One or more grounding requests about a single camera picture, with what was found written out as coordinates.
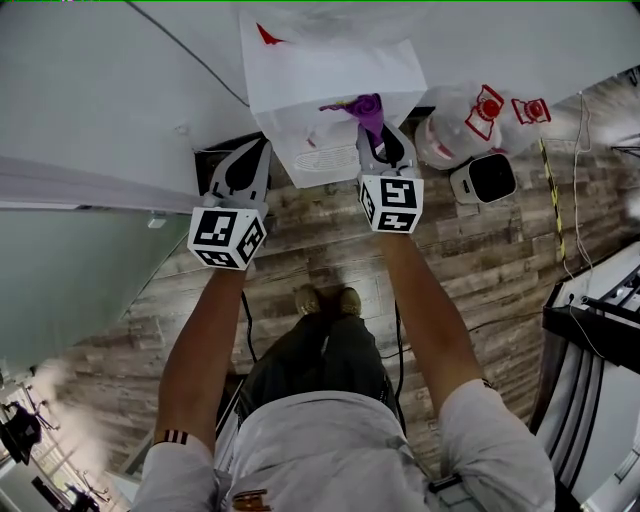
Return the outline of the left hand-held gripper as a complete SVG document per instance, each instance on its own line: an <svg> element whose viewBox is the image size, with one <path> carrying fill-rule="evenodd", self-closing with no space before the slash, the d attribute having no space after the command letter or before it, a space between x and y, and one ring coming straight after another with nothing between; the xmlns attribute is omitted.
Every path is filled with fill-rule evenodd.
<svg viewBox="0 0 640 512"><path fill-rule="evenodd" d="M262 246L271 154L267 139L254 139L215 168L204 205L193 209L187 240L204 266L246 270Z"/></svg>

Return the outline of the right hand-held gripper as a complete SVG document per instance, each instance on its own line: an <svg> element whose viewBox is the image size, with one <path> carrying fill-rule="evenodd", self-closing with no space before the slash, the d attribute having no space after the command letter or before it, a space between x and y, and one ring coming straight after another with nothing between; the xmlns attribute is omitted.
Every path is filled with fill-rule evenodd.
<svg viewBox="0 0 640 512"><path fill-rule="evenodd" d="M389 122L384 123L382 140L376 143L363 125L358 126L359 202L372 231L411 234L424 202L424 180L414 167L415 148ZM385 167L380 158L392 168Z"/></svg>

